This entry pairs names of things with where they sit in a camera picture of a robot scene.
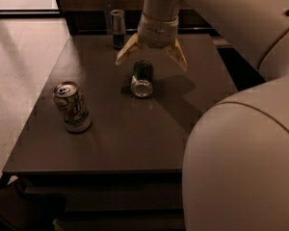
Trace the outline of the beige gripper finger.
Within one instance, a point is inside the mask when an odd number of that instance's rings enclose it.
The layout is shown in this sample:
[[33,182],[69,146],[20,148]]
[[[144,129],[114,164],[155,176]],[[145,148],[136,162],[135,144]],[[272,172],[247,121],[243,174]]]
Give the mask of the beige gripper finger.
[[177,38],[167,47],[167,54],[181,67],[183,71],[188,69],[186,58]]
[[142,49],[142,41],[138,33],[135,33],[123,46],[123,48],[118,52],[116,58],[116,65],[123,64],[132,55],[140,52]]

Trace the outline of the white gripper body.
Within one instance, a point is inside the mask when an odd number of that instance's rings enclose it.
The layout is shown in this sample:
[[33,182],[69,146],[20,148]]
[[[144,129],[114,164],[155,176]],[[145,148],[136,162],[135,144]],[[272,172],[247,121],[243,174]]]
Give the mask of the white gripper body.
[[178,17],[172,21],[154,20],[142,13],[138,35],[151,48],[165,48],[177,38]]

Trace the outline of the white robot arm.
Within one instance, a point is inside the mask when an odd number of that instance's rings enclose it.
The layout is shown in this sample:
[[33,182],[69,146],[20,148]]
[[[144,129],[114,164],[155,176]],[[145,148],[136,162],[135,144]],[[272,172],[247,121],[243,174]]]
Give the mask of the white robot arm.
[[[144,46],[187,65],[176,39],[181,0],[144,0],[122,64]],[[214,105],[187,141],[186,231],[289,231],[289,0],[185,0],[264,78]]]

